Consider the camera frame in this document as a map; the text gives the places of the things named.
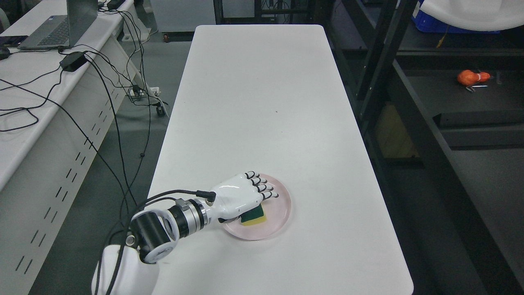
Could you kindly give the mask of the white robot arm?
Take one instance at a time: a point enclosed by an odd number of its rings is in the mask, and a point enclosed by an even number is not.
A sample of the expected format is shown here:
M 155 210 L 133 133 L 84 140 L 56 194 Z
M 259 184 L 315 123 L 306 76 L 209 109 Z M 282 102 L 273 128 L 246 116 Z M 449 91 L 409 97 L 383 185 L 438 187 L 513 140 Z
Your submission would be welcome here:
M 159 260 L 174 250 L 180 238 L 201 230 L 209 222 L 203 203 L 175 199 L 169 209 L 145 209 L 168 199 L 164 192 L 145 201 L 124 222 L 125 237 L 111 243 L 108 234 L 94 271 L 93 295 L 150 295 L 159 276 Z

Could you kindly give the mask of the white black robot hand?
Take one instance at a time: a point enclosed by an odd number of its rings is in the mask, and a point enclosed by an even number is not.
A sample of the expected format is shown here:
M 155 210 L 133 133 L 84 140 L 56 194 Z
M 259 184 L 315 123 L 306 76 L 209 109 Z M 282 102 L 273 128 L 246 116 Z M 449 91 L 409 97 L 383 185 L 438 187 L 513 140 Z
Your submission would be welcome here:
M 211 220 L 234 220 L 259 206 L 264 200 L 278 198 L 279 194 L 267 179 L 254 171 L 242 172 L 211 188 L 216 198 L 208 206 Z

